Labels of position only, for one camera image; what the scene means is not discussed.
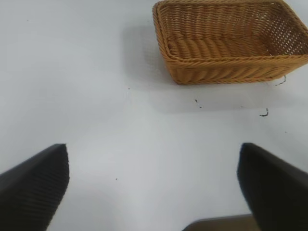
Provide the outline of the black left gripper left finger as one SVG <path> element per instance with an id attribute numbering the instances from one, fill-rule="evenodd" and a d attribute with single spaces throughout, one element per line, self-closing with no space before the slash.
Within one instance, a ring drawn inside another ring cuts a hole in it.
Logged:
<path id="1" fill-rule="evenodd" d="M 69 184 L 65 144 L 54 144 L 0 175 L 0 229 L 45 231 Z"/>

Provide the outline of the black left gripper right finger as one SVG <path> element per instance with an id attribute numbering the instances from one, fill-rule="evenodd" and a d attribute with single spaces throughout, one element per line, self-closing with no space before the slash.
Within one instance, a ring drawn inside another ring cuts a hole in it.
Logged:
<path id="1" fill-rule="evenodd" d="M 308 174 L 267 150 L 243 143 L 237 177 L 262 231 L 308 229 Z"/>

